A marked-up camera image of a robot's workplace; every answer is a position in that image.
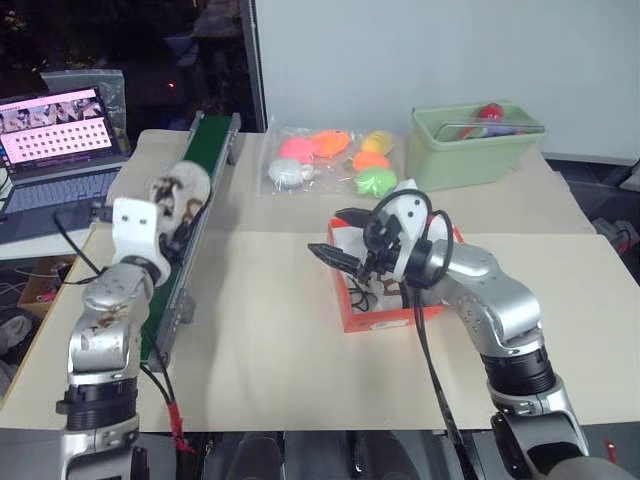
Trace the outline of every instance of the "green toy fruit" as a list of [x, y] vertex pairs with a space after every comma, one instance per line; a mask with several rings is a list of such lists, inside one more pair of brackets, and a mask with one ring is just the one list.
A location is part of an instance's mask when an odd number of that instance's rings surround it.
[[389, 190], [398, 184], [393, 171], [386, 168], [371, 167], [362, 170], [353, 180], [358, 195], [384, 197]]

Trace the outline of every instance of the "white wall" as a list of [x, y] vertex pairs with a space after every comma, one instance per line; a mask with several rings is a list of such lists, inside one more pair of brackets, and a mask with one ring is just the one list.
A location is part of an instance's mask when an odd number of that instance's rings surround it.
[[259, 0], [268, 115], [411, 128], [414, 106], [512, 99], [554, 153], [640, 156], [638, 0]]

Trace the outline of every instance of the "orange box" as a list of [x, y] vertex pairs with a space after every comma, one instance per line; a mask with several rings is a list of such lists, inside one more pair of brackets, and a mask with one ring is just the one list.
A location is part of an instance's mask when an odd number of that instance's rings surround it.
[[22, 290], [18, 307], [25, 309], [40, 319], [44, 319], [53, 304], [53, 300], [42, 301], [38, 297], [51, 292], [59, 286], [59, 280], [51, 275], [56, 272], [57, 265], [72, 265], [75, 255], [60, 255], [57, 257], [42, 257], [36, 263], [33, 273], [40, 276], [31, 276], [26, 287]]
[[[333, 238], [333, 230], [341, 227], [350, 227], [347, 222], [339, 218], [333, 217], [329, 220], [328, 243], [335, 244]], [[462, 241], [462, 237], [457, 228], [454, 228], [454, 234], [458, 241]], [[344, 333], [364, 332], [367, 330], [378, 330], [382, 328], [401, 327], [405, 325], [415, 325], [413, 308], [398, 308], [395, 310], [387, 310], [384, 312], [368, 312], [354, 313], [351, 306], [351, 297], [349, 289], [344, 281], [341, 272], [335, 268], [331, 269], [333, 275], [333, 284], [338, 296], [338, 304], [340, 306], [340, 314], [342, 317], [342, 326]], [[442, 305], [433, 307], [424, 307], [424, 319], [430, 320], [442, 311]]]

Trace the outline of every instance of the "green container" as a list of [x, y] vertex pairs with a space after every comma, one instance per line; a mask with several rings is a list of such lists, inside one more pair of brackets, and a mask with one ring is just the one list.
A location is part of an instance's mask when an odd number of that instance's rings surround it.
[[544, 136], [544, 127], [522, 108], [500, 102], [505, 123], [540, 133], [457, 140], [464, 130], [459, 125], [473, 122], [485, 105], [414, 110], [405, 176], [413, 178], [418, 187], [427, 192], [495, 182], [504, 177], [520, 157]]

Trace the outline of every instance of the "laptop screen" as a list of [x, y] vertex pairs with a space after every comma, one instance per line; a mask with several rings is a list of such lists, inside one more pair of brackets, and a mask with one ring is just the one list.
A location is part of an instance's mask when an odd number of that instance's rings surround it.
[[97, 88], [0, 105], [0, 156], [10, 175], [119, 153]]

